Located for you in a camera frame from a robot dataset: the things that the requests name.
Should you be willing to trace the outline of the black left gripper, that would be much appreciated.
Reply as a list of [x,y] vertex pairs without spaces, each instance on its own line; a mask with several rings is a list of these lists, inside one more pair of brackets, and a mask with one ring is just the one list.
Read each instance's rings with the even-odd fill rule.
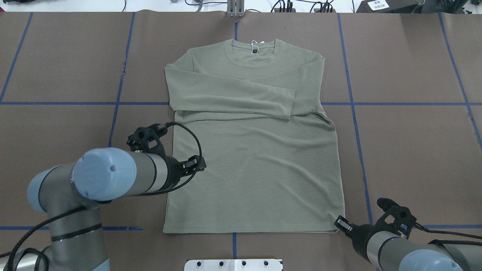
[[187,161],[179,162],[173,157],[166,157],[168,175],[164,183],[164,190],[176,190],[188,184],[197,172],[206,168],[202,156],[191,156]]

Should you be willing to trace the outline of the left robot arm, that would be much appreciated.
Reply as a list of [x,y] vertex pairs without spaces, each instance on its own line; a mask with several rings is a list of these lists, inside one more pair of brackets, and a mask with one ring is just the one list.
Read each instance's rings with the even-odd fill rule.
[[173,192],[206,168],[195,155],[179,162],[164,154],[92,149],[75,163],[36,175],[27,199],[48,219],[2,255],[2,271],[108,271],[100,208],[126,196]]

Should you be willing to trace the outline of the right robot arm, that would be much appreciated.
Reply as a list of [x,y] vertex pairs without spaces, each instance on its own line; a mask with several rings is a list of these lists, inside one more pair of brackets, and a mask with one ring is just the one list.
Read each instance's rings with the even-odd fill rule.
[[408,240],[381,224],[356,225],[339,216],[334,226],[351,239],[355,252],[381,271],[480,271],[481,243],[435,239],[426,245]]

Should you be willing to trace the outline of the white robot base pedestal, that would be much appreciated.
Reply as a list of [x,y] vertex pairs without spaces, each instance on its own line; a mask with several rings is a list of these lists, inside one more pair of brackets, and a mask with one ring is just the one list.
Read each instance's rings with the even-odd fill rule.
[[189,260],[184,271],[282,271],[281,259],[199,259]]

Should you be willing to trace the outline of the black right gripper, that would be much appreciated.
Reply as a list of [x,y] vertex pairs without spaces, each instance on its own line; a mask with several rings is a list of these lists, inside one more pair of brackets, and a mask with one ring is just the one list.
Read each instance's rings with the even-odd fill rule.
[[334,222],[334,226],[346,235],[349,239],[351,239],[352,246],[354,251],[363,257],[365,260],[368,260],[368,242],[372,238],[373,235],[380,231],[379,227],[376,227],[372,224],[363,224],[363,225],[356,225],[349,223],[349,221],[339,215]]

